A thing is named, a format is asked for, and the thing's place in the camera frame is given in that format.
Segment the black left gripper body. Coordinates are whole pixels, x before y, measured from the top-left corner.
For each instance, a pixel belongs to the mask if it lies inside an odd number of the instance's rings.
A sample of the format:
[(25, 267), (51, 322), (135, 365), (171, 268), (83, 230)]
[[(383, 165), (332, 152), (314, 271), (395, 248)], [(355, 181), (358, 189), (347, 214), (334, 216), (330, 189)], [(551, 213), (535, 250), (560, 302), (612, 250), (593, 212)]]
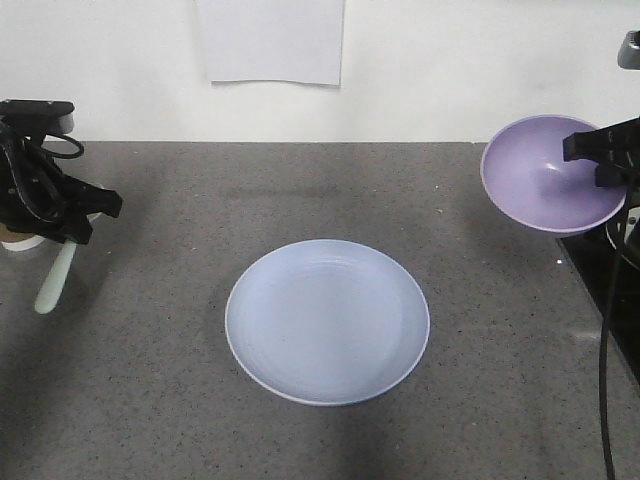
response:
[(67, 240), (70, 200), (59, 157), (12, 129), (1, 131), (1, 222), (9, 231)]

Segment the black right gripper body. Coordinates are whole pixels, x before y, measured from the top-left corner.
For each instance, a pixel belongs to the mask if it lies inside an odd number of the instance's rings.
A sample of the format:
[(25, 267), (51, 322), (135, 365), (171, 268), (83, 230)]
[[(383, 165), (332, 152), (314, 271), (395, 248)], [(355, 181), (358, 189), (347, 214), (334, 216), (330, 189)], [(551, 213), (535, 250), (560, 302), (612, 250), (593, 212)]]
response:
[(625, 122), (619, 136), (623, 144), (619, 166), (627, 183), (634, 190), (639, 190), (639, 119)]

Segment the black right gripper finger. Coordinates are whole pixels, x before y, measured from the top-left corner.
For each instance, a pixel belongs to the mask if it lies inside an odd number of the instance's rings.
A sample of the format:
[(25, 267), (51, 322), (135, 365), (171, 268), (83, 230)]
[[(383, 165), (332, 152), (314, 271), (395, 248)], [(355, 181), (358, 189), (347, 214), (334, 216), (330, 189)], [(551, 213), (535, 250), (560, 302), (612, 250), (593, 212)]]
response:
[(630, 174), (615, 165), (599, 164), (595, 169), (595, 185), (600, 188), (627, 187)]
[(577, 132), (563, 140), (565, 162), (586, 159), (594, 162), (622, 162), (629, 151), (630, 121), (601, 129)]

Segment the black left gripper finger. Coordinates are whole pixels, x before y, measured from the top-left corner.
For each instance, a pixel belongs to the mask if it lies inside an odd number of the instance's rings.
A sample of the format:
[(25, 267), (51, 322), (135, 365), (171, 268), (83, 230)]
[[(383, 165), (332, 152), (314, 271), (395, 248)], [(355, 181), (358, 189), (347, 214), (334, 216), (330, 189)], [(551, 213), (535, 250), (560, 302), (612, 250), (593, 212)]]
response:
[(69, 208), (82, 214), (105, 214), (118, 218), (123, 206), (122, 197), (115, 191), (66, 176), (62, 192)]
[(93, 227), (87, 217), (72, 218), (70, 221), (59, 225), (44, 227), (36, 225), (8, 225), (7, 230), (12, 234), (37, 235), (57, 243), (64, 243), (69, 240), (80, 245), (87, 245), (93, 234)]

